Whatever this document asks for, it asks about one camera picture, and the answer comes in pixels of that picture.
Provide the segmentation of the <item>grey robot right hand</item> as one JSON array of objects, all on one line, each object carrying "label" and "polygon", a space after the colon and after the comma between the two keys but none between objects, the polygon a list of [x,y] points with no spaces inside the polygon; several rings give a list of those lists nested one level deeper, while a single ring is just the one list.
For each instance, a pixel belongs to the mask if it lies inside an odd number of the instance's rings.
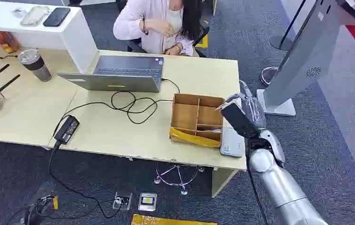
[{"label": "grey robot right hand", "polygon": [[260,131],[266,128],[265,114],[254,97],[236,93],[228,97],[217,110],[236,133],[244,138],[257,138]]}]

